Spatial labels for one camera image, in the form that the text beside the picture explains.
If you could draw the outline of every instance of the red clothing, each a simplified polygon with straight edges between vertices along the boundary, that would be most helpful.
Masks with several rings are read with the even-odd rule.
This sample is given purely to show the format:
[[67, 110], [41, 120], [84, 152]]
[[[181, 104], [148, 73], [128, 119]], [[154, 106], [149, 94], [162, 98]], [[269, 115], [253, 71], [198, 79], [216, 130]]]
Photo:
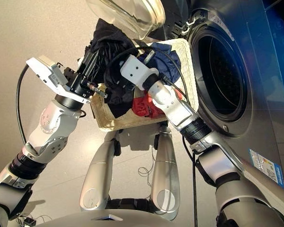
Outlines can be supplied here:
[[[175, 90], [176, 95], [182, 99], [182, 94]], [[133, 99], [133, 112], [140, 117], [150, 117], [155, 118], [164, 112], [157, 108], [152, 102], [152, 97], [146, 93], [144, 97], [134, 98]]]

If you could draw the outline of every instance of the silver robot leg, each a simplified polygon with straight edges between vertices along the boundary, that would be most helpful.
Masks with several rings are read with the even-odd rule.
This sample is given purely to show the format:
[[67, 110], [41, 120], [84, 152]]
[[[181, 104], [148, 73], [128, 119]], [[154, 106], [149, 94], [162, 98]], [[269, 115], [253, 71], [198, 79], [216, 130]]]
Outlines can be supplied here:
[[157, 157], [152, 176], [151, 204], [153, 213], [173, 220], [180, 206], [180, 185], [171, 131], [161, 126]]
[[113, 157], [120, 151], [115, 139], [117, 132], [109, 132], [96, 151], [86, 173], [80, 196], [81, 210], [103, 210], [109, 198], [112, 180]]

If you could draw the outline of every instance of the washing machine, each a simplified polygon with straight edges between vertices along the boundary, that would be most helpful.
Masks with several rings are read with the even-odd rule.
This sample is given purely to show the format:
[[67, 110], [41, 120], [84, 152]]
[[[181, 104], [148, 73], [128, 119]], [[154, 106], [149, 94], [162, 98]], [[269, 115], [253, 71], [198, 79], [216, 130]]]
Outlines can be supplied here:
[[139, 39], [188, 40], [199, 114], [284, 188], [284, 0], [88, 2]]

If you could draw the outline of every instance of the tiled floor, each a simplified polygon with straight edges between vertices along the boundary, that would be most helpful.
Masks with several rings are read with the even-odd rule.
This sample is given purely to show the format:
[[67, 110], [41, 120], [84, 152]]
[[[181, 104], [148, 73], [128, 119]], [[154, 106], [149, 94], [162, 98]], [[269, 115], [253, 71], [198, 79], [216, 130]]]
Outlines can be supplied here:
[[[76, 68], [76, 59], [92, 39], [97, 18], [84, 0], [0, 1], [0, 170], [21, 150], [15, 113], [18, 76], [30, 57], [44, 54], [53, 61]], [[20, 108], [26, 135], [37, 126], [43, 108], [54, 94], [29, 71], [21, 87]], [[34, 185], [33, 196], [25, 208], [34, 217], [52, 218], [79, 212], [79, 196], [89, 163], [103, 142], [90, 107], [80, 119], [67, 147], [54, 159]], [[138, 175], [140, 166], [151, 166], [151, 146], [157, 126], [129, 129], [120, 135], [122, 154], [114, 158], [112, 198], [144, 198], [150, 193], [146, 178]], [[173, 131], [181, 188], [178, 226], [192, 226], [193, 200], [191, 163], [181, 137]], [[214, 188], [197, 174], [200, 226], [214, 226], [216, 204]]]

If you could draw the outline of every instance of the laundry basket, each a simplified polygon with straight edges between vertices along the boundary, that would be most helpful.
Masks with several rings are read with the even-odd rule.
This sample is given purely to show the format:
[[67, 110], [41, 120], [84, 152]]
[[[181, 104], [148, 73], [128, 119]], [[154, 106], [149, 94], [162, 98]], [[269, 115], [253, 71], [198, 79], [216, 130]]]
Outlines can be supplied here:
[[[190, 104], [192, 108], [197, 111], [198, 97], [196, 95], [195, 76], [188, 42], [185, 39], [172, 39], [159, 43], [169, 44], [172, 46], [171, 49], [177, 52], [179, 59], [181, 60], [181, 72], [186, 83]], [[175, 84], [183, 90], [181, 78]], [[106, 89], [104, 84], [102, 84], [99, 88], [101, 90]], [[143, 92], [136, 88], [134, 97], [136, 98], [141, 96], [143, 96]], [[104, 103], [104, 98], [96, 93], [93, 95], [90, 105], [97, 120], [98, 126], [102, 131], [115, 131], [167, 120], [164, 114], [159, 115], [157, 118], [140, 117], [134, 114], [131, 109], [128, 110], [126, 114], [115, 118], [108, 105]]]

